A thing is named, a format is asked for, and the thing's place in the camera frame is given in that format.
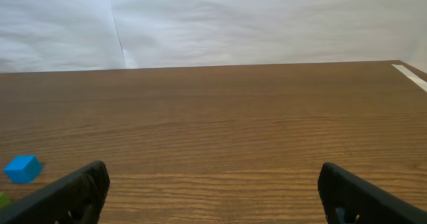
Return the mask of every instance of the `wood grain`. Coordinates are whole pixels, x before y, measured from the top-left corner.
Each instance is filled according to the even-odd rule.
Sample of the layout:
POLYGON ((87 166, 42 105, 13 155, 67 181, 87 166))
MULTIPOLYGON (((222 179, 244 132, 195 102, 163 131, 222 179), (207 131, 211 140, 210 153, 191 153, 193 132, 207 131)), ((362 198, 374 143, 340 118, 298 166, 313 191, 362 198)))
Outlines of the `wood grain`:
POLYGON ((325 223, 331 161, 427 210, 427 93, 396 62, 0 74, 0 165, 44 165, 1 190, 100 159, 100 223, 325 223))

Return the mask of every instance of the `green block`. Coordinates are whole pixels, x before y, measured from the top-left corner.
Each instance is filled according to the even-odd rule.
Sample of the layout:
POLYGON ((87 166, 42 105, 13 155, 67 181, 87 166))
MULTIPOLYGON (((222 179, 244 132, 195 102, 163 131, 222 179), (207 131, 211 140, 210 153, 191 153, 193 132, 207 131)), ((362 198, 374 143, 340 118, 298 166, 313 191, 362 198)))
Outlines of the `green block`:
POLYGON ((4 193, 0 193, 0 208, 7 206, 11 203, 11 200, 4 193))

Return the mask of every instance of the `crease in white backdrop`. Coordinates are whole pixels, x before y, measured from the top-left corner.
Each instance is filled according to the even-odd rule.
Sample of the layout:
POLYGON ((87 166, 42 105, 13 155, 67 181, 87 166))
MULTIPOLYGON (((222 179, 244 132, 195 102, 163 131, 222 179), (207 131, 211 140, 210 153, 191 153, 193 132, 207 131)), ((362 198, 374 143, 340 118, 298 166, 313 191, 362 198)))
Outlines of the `crease in white backdrop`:
POLYGON ((407 61, 426 31, 425 6, 427 0, 0 0, 0 71, 407 61))

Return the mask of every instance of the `toy block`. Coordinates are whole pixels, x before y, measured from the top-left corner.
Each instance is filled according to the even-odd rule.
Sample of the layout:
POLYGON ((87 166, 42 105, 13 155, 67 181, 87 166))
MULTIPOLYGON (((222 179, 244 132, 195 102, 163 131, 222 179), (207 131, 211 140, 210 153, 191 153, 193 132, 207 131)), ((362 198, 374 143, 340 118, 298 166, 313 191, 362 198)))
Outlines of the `toy block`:
POLYGON ((0 193, 0 208, 7 206, 8 204, 10 204, 11 201, 9 200, 9 198, 6 196, 6 194, 4 193, 0 193))
POLYGON ((3 171, 13 183, 30 183, 41 170, 42 166, 35 155, 18 155, 3 171))

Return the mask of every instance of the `blue block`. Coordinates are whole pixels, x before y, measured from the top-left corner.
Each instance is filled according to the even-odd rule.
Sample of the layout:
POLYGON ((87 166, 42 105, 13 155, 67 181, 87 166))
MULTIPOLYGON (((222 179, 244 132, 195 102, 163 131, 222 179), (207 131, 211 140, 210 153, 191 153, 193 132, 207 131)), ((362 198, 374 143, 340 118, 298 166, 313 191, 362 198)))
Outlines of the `blue block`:
POLYGON ((19 155, 3 171, 13 183, 30 183, 40 174, 41 169, 35 155, 19 155))

